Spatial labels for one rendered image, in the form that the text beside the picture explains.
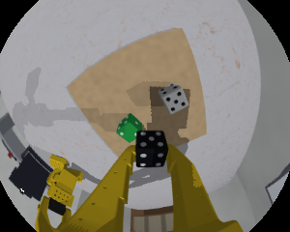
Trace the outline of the green die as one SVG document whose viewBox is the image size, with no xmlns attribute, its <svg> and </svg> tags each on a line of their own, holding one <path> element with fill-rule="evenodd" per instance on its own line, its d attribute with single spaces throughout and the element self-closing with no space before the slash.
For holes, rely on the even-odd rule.
<svg viewBox="0 0 290 232">
<path fill-rule="evenodd" d="M 131 143 L 136 139 L 137 131 L 142 131 L 142 123 L 130 113 L 119 123 L 116 133 Z"/>
</svg>

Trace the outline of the tan mat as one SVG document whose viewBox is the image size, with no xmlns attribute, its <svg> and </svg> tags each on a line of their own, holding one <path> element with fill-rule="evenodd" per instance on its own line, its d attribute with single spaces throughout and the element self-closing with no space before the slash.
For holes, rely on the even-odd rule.
<svg viewBox="0 0 290 232">
<path fill-rule="evenodd" d="M 180 85 L 188 106 L 169 114 L 159 90 Z M 175 147 L 207 134 L 199 72 L 183 28 L 132 43 L 99 61 L 69 87 L 74 101 L 109 148 L 120 157 L 129 143 L 116 133 L 130 113 L 143 131 L 164 131 Z"/>
</svg>

